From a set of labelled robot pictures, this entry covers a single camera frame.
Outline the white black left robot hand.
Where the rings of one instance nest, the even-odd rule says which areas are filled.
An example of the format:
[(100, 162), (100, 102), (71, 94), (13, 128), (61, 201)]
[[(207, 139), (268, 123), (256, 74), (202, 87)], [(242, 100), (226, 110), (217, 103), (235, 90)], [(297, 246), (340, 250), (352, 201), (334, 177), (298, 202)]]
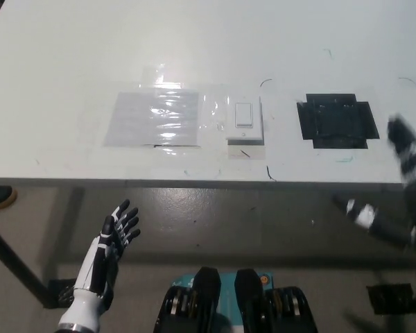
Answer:
[(73, 301), (60, 318), (57, 332), (99, 332), (101, 316), (111, 307), (119, 261), (141, 233), (138, 209), (124, 200), (105, 217), (93, 239), (73, 287)]

